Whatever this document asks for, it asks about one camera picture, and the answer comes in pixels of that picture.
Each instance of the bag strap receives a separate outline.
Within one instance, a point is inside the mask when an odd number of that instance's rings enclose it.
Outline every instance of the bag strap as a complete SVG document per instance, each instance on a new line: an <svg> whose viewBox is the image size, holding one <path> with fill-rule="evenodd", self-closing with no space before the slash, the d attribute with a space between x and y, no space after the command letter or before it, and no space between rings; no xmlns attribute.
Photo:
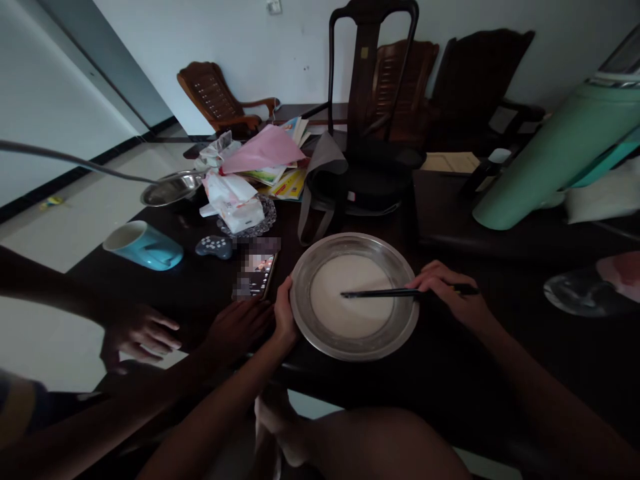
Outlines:
<svg viewBox="0 0 640 480"><path fill-rule="evenodd" d="M311 202L313 200L313 195L311 194L311 190L309 188L306 189L306 192L302 195L302 206L300 207L300 219L298 220L298 240L300 240L300 245L303 247L308 247L312 243L317 242L322 237L325 236L327 229L329 228L329 224L331 224L331 220L333 218L334 210L328 209L322 220L320 220L320 225L318 226L318 230L315 232L313 236L313 240L307 242L303 240L302 235L304 234L305 227L307 226L307 220L309 220L309 210L311 209Z"/></svg>
<svg viewBox="0 0 640 480"><path fill-rule="evenodd" d="M318 225L318 229L310 242L303 240L305 227L309 220L309 211L311 210L311 204L313 203L311 188L309 187L309 184L306 185L305 191L302 194L302 206L300 207L300 218L298 220L298 240L300 240L300 245L303 247L308 247L324 237L329 229L331 221L334 219L334 216L337 221L342 222L347 204L346 175L336 175L335 183L335 198L333 199L333 205L327 206L325 214L322 216L322 220L320 220L320 225Z"/></svg>

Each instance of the wooden armchair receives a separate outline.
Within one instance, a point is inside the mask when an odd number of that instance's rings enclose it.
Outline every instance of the wooden armchair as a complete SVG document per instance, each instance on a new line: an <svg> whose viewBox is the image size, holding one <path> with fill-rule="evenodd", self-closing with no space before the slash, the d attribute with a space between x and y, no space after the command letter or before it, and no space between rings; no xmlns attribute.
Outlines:
<svg viewBox="0 0 640 480"><path fill-rule="evenodd" d="M498 29L449 40L429 100L427 151L471 151L485 157L495 148L517 149L529 140L530 135L517 133L520 126L540 122L545 111L504 96L534 36L533 31ZM515 112L502 133L489 126L498 107Z"/></svg>
<svg viewBox="0 0 640 480"><path fill-rule="evenodd" d="M178 83L214 130L244 129L257 131L262 119L258 115L245 115L242 107L266 105L269 116L280 106L280 100L270 97L241 103L233 96L220 67L213 62L191 62L178 72Z"/></svg>
<svg viewBox="0 0 640 480"><path fill-rule="evenodd" d="M391 112L406 51L406 39L378 48L371 102L367 109L369 123ZM439 51L440 46L429 41L412 43L391 125L390 141L418 149L422 147L432 116L428 112L425 90ZM382 138L382 131L378 131L376 136Z"/></svg>

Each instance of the wall outlet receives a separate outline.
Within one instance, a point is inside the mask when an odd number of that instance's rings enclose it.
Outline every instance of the wall outlet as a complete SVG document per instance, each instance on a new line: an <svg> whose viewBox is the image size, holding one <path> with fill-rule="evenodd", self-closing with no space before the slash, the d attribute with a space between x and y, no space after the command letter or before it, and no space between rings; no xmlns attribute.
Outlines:
<svg viewBox="0 0 640 480"><path fill-rule="evenodd" d="M280 0L267 0L267 11L270 15L280 15L282 13Z"/></svg>

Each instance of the metal bowl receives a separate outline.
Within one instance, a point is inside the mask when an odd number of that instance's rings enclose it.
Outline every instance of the metal bowl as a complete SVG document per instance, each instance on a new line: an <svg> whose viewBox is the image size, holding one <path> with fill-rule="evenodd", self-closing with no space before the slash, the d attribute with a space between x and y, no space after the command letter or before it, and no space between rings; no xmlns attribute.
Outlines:
<svg viewBox="0 0 640 480"><path fill-rule="evenodd" d="M182 170L162 177L160 185L150 185L140 195L140 202L147 207L166 207L180 200L190 200L196 196L202 185L201 174L192 170Z"/></svg>
<svg viewBox="0 0 640 480"><path fill-rule="evenodd" d="M305 338L321 352L346 361L371 361L398 350L411 336L418 320L419 305L411 297L393 299L393 310L384 326L374 334L345 338L328 330L311 307L311 284L316 273L331 259L342 255L362 255L384 270L393 288L401 288L414 278L413 270L398 250L363 233L338 233L314 243L293 269L291 308Z"/></svg>

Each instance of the game controller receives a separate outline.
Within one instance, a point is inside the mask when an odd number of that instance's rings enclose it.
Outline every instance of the game controller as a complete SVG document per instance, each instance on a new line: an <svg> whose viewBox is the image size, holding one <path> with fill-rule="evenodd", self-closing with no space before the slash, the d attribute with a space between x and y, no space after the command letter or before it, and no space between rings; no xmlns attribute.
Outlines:
<svg viewBox="0 0 640 480"><path fill-rule="evenodd" d="M220 260L228 260L231 258L233 245L228 237L209 235L198 242L195 252L198 255L215 255Z"/></svg>

